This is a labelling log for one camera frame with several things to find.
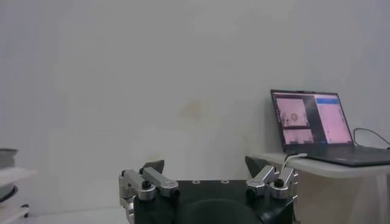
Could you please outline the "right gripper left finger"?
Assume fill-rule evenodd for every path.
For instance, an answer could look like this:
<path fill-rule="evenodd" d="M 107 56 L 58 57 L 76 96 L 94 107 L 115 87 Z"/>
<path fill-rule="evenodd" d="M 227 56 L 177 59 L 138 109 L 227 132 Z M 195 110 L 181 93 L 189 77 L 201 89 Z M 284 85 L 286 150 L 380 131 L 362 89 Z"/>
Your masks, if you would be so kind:
<path fill-rule="evenodd" d="M 179 197 L 179 183 L 165 177 L 162 172 L 164 160 L 144 164 L 139 171 L 123 170 L 118 176 L 119 204 L 125 210 L 129 223 L 135 223 L 134 201 L 152 201 L 157 195 L 174 199 Z"/>

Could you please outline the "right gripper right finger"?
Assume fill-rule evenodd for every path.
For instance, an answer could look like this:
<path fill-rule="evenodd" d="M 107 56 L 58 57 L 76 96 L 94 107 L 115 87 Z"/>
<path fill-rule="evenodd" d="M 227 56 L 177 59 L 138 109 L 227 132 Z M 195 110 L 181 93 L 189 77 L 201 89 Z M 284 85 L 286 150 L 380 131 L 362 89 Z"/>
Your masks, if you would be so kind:
<path fill-rule="evenodd" d="M 246 181 L 246 195 L 255 199 L 266 195 L 269 191 L 274 199 L 284 200 L 297 198 L 298 173 L 291 167 L 276 167 L 268 164 L 266 160 L 246 156 L 246 166 L 251 174 Z"/>

